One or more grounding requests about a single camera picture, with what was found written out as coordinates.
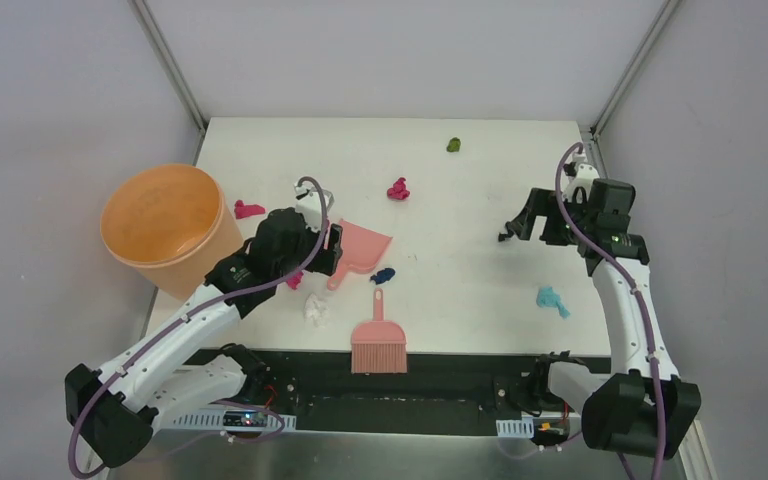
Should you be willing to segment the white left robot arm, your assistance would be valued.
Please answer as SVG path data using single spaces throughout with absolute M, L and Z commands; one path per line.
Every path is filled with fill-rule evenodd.
M 158 330 L 98 368 L 79 364 L 67 373 L 65 407 L 72 427 L 67 458 L 74 478 L 90 479 L 102 467 L 134 460 L 159 430 L 190 409 L 231 396 L 248 405 L 263 396 L 263 375 L 232 355 L 182 375 L 176 371 L 297 273 L 336 273 L 342 229 L 329 220 L 328 210 L 296 205 L 271 211 L 255 236 L 219 260 Z M 98 455 L 101 467 L 80 469 L 80 441 Z

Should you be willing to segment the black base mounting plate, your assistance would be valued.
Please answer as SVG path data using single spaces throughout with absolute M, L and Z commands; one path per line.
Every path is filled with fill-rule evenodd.
M 186 360 L 220 354 L 254 370 L 233 401 L 292 415 L 304 431 L 493 436 L 499 420 L 567 416 L 559 398 L 537 398 L 528 376 L 537 355 L 411 353 L 405 374 L 360 375 L 347 352 L 270 351 L 237 344 L 204 348 Z

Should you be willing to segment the light blue paper scrap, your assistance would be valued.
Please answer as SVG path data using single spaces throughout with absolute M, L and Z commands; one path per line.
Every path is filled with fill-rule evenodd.
M 567 319 L 571 316 L 571 313 L 564 305 L 561 296 L 556 293 L 551 286 L 539 288 L 535 302 L 540 308 L 555 309 L 563 319 Z

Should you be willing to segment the pink hand brush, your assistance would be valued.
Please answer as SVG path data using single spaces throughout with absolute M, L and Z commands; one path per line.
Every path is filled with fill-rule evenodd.
M 386 320 L 384 293 L 373 293 L 372 319 L 358 324 L 350 337 L 352 374 L 407 374 L 407 338 L 402 327 Z

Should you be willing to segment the green paper scrap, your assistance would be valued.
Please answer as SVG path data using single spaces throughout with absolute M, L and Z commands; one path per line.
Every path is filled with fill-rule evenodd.
M 458 137 L 451 138 L 446 146 L 446 151 L 448 153 L 458 153 L 461 150 L 461 139 Z

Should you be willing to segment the magenta paper scrap by bucket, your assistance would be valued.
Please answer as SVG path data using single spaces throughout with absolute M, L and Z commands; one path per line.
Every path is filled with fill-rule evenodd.
M 237 220 L 266 214 L 266 209 L 262 205 L 246 204 L 242 200 L 237 200 L 234 203 L 233 211 Z

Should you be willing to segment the dark blue paper scrap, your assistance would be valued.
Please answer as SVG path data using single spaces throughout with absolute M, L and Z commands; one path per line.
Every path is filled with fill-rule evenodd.
M 394 278 L 396 271 L 392 267 L 383 268 L 370 276 L 370 281 L 375 285 L 384 284 Z

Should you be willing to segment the white paper scrap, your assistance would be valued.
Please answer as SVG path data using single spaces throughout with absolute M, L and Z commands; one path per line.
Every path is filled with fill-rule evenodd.
M 324 327 L 329 321 L 329 305 L 326 298 L 310 294 L 304 304 L 303 317 L 307 324 Z

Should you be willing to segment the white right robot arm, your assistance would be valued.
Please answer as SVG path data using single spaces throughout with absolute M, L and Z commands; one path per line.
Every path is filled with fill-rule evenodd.
M 681 379 L 660 334 L 650 293 L 650 256 L 644 238 L 628 231 L 635 188 L 596 179 L 571 198 L 534 188 L 500 241 L 531 237 L 573 246 L 599 295 L 610 345 L 610 376 L 602 380 L 569 352 L 539 356 L 525 377 L 519 404 L 550 410 L 566 403 L 578 412 L 592 449 L 668 460 L 701 407 L 699 387 Z

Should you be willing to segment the magenta paper scrap small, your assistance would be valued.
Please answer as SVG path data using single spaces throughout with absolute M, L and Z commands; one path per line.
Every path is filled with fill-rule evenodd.
M 287 285 L 287 286 L 288 286 L 288 287 L 289 287 L 291 290 L 297 290 L 297 289 L 299 288 L 299 286 L 301 285 L 301 283 L 302 283 L 302 280 L 303 280 L 303 276 L 304 276 L 304 272 L 303 272 L 303 271 L 301 271 L 301 270 L 299 270 L 299 271 L 297 271 L 297 272 L 295 273 L 295 275 L 294 275 L 294 276 L 292 276 L 292 277 L 288 278 L 288 279 L 287 279 L 287 281 L 285 282 L 285 284 L 286 284 L 286 285 Z

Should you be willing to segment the orange plastic bucket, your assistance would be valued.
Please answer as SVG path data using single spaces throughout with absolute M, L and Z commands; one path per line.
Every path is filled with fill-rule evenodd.
M 179 300 L 243 245 L 219 184 L 183 164 L 160 165 L 122 184 L 103 209 L 100 233 L 114 258 Z

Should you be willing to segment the magenta paper scrap centre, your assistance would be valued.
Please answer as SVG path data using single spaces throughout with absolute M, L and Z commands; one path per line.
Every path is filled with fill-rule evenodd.
M 387 198 L 394 201 L 403 201 L 410 196 L 411 192 L 406 186 L 406 178 L 398 178 L 390 188 L 387 189 Z

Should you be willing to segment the pink plastic dustpan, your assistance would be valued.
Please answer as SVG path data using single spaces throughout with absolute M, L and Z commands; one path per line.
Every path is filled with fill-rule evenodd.
M 342 255 L 335 273 L 326 283 L 330 291 L 336 291 L 349 273 L 372 273 L 388 247 L 393 237 L 361 227 L 345 219 L 338 225 L 342 227 Z

